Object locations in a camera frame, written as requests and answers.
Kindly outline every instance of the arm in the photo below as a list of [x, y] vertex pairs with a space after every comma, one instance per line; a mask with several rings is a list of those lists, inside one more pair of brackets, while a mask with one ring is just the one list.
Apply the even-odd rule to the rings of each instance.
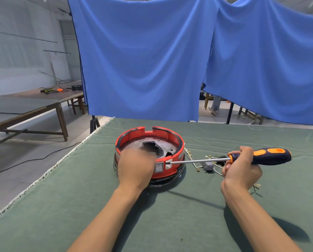
[[154, 165], [155, 158], [141, 150], [127, 150], [121, 153], [118, 188], [68, 252], [112, 250], [127, 214], [152, 177]]
[[262, 171], [251, 165], [253, 150], [241, 147], [240, 157], [226, 163], [221, 190], [255, 252], [302, 252], [271, 216], [251, 197], [248, 190], [259, 180]]

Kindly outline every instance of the hand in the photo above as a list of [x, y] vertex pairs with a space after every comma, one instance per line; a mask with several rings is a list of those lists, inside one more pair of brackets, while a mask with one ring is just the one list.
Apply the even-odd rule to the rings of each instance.
[[240, 156], [233, 164], [227, 161], [223, 167], [222, 174], [225, 179], [221, 183], [221, 192], [224, 196], [233, 190], [249, 190], [262, 176], [259, 165], [251, 165], [253, 161], [253, 149], [240, 147], [240, 151], [228, 153], [240, 153]]
[[118, 163], [119, 188], [138, 196], [153, 175], [155, 157], [140, 149], [123, 150]]

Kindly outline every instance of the red circular housing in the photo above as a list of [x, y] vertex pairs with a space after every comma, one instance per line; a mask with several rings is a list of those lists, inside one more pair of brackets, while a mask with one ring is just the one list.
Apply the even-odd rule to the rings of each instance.
[[124, 132], [116, 141], [116, 153], [113, 167], [117, 173], [120, 154], [127, 148], [139, 148], [155, 155], [155, 168], [150, 184], [165, 184], [181, 175], [184, 164], [168, 164], [171, 161], [184, 160], [184, 141], [180, 135], [163, 127], [137, 127]]

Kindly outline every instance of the screwdriver shaft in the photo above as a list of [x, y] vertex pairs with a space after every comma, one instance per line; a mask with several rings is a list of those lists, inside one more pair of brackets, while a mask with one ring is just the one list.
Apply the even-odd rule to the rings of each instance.
[[177, 162], [166, 162], [166, 164], [191, 164], [191, 163], [203, 163], [203, 162], [226, 162], [231, 160], [230, 157], [226, 158], [215, 158], [215, 159], [202, 159], [202, 160], [189, 160], [189, 161], [177, 161]]

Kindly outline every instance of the screwdriver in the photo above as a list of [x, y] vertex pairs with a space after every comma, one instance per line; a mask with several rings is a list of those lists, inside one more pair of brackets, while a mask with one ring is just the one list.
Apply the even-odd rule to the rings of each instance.
[[[203, 159], [203, 160], [191, 160], [191, 161], [177, 161], [166, 162], [166, 164], [189, 164], [189, 163], [202, 163], [202, 162], [226, 162], [233, 163], [238, 159], [240, 153], [232, 153], [230, 157], [215, 158], [215, 159]], [[279, 165], [284, 164], [292, 160], [292, 154], [288, 149], [283, 148], [261, 148], [253, 152], [253, 161], [251, 164], [259, 165]]]

